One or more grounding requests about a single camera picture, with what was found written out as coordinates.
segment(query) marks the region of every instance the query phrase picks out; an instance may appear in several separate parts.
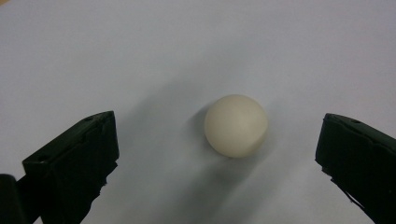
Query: white surface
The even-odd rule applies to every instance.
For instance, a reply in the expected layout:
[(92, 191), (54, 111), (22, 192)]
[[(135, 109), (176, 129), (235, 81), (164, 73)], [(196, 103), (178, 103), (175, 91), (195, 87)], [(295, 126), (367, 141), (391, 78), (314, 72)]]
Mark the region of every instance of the white surface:
[[(0, 171), (22, 177), (21, 160), (112, 109), (119, 167), (83, 223), (372, 223), (314, 158), (326, 112), (396, 136), (395, 39), (390, 0), (11, 0)], [(271, 123), (245, 160), (203, 135), (230, 93)]]
[(205, 137), (221, 155), (244, 158), (262, 147), (268, 128), (265, 111), (244, 95), (228, 95), (217, 100), (205, 115)]

